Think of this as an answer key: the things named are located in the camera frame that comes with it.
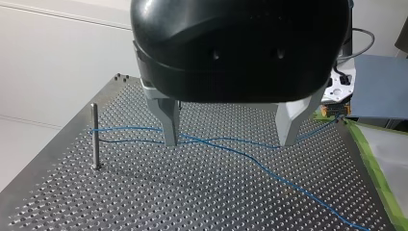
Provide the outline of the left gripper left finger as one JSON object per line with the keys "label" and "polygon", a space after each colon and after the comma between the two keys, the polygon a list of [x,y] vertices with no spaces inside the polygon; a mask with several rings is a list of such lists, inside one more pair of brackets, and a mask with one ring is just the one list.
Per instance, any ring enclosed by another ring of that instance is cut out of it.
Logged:
{"label": "left gripper left finger", "polygon": [[180,111],[178,101],[159,92],[156,88],[143,86],[149,111],[162,124],[165,144],[175,146],[179,137]]}

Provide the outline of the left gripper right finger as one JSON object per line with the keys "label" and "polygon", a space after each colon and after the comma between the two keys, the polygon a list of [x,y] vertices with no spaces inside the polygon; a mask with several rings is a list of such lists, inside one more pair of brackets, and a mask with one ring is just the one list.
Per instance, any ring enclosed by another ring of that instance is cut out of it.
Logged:
{"label": "left gripper right finger", "polygon": [[324,92],[322,87],[306,98],[278,104],[275,125],[281,146],[295,143],[302,122],[318,108]]}

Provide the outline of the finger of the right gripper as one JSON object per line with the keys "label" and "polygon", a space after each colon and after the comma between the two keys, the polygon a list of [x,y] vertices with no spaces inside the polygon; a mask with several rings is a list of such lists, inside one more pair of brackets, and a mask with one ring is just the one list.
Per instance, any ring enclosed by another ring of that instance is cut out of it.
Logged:
{"label": "finger of the right gripper", "polygon": [[324,117],[349,115],[350,107],[348,105],[322,105],[320,111]]}

